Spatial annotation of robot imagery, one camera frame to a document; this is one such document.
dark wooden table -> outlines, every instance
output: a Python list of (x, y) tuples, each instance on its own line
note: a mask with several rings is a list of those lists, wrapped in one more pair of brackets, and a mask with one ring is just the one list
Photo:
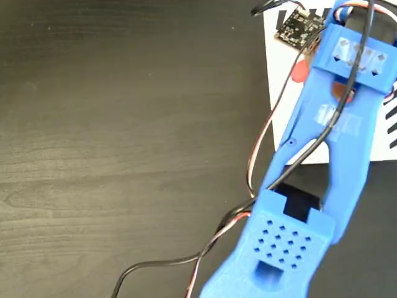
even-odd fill
[[(3, 0), (0, 297), (108, 298), (127, 265), (196, 252), (247, 198), (269, 111), (252, 0)], [(264, 144), (261, 180), (273, 153)], [(395, 163), (371, 167), (310, 297), (393, 297)], [(322, 194), (326, 166), (290, 182)], [(240, 224), (205, 259), (198, 290)], [(120, 298), (182, 297), (192, 267), (146, 269)]]

black circuit board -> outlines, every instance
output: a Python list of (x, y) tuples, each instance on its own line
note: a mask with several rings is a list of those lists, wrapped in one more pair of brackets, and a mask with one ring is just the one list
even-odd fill
[[(297, 50), (301, 50), (311, 34), (324, 27), (324, 21), (324, 18), (317, 16), (315, 13), (295, 9), (274, 37)], [(305, 50), (305, 53), (311, 52), (319, 40), (320, 37), (313, 41)]]

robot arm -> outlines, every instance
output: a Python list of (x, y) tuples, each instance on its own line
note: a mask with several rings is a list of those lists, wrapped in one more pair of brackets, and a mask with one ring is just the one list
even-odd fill
[(344, 27), (334, 10), (281, 145), (231, 256), (200, 298), (305, 298), (317, 267), (342, 238), (364, 188), (378, 110), (397, 78), (397, 48), (370, 38), (355, 79), (355, 95), (325, 139), (330, 181), (320, 199), (286, 184), (268, 190), (288, 161), (316, 139), (338, 105), (335, 81), (349, 79), (362, 34)]

white box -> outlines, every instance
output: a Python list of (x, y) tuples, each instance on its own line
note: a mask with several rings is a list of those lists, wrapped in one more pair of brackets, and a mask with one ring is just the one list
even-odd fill
[[(322, 16), (323, 13), (327, 13), (327, 9), (330, 9), (334, 5), (333, 0), (302, 0), (301, 2), (307, 9), (316, 9), (316, 13), (319, 16)], [(277, 31), (278, 25), (282, 24), (296, 7), (297, 6), (294, 4), (285, 4), (264, 13), (267, 73), (269, 77), (270, 105), (272, 108), (274, 107), (285, 78), (298, 53), (295, 49), (274, 39), (274, 34)], [(279, 146), (283, 132), (301, 93), (302, 87), (303, 84), (295, 83), (290, 79), (284, 97), (275, 113), (273, 119), (273, 132), (276, 149)], [(386, 120), (387, 113), (391, 112), (393, 109), (397, 112), (397, 99), (382, 106), (380, 109), (375, 138), (373, 140), (371, 153), (372, 161), (397, 160), (397, 146), (390, 148), (397, 143), (397, 129), (388, 134), (388, 129), (397, 123), (397, 114)], [(307, 158), (304, 163), (313, 164), (328, 162), (328, 148), (324, 143)]]

rectangular slot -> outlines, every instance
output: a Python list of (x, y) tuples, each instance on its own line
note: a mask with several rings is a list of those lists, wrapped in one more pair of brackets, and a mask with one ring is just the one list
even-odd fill
[(311, 208), (320, 209), (320, 198), (288, 184), (281, 184), (277, 190), (287, 197), (284, 214), (301, 222), (307, 222)]
[(265, 291), (277, 291), (280, 289), (280, 280), (284, 271), (259, 261), (254, 273), (254, 280), (258, 287)]

